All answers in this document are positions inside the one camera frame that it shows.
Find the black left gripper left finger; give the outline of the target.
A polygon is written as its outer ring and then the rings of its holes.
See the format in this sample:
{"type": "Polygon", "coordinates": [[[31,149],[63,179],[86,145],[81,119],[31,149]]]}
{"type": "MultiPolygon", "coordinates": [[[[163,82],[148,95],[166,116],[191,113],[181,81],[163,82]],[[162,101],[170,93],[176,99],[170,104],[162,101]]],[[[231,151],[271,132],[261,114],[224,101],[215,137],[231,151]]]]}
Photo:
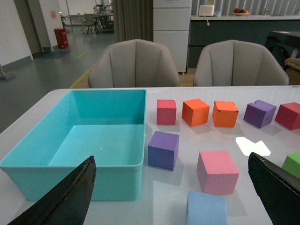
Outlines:
{"type": "Polygon", "coordinates": [[[11,225],[82,225],[96,179],[90,156],[40,200],[10,222],[11,225]]]}

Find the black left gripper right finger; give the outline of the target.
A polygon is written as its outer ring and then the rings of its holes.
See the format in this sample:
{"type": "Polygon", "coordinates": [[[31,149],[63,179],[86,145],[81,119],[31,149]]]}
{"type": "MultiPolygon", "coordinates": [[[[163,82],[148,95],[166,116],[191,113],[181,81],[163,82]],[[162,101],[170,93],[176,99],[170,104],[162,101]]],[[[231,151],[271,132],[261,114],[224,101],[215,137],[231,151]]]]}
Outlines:
{"type": "Polygon", "coordinates": [[[274,225],[300,223],[300,179],[258,155],[250,153],[248,174],[274,225]]]}

